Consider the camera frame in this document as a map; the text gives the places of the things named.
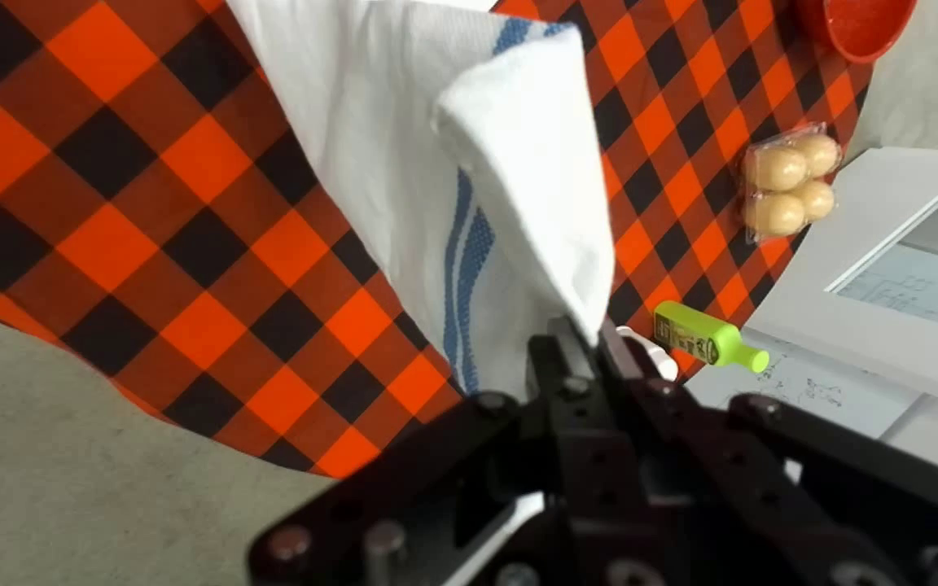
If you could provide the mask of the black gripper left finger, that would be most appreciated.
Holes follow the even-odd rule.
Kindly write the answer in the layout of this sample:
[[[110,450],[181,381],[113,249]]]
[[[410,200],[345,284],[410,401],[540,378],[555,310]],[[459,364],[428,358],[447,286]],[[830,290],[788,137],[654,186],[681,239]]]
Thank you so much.
[[[591,349],[570,319],[555,319],[530,340],[530,383],[546,402],[555,455],[555,487],[568,510],[616,510],[626,499],[626,437],[616,428],[610,396]]]

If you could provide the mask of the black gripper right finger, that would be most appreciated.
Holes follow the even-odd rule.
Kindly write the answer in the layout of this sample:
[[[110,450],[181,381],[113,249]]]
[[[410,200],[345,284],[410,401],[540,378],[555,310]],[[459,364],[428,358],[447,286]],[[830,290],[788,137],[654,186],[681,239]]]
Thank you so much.
[[[684,383],[666,381],[614,323],[602,324],[599,364],[616,420],[616,453],[599,468],[619,471],[599,502],[629,510],[776,503],[776,455],[744,410],[704,408]]]

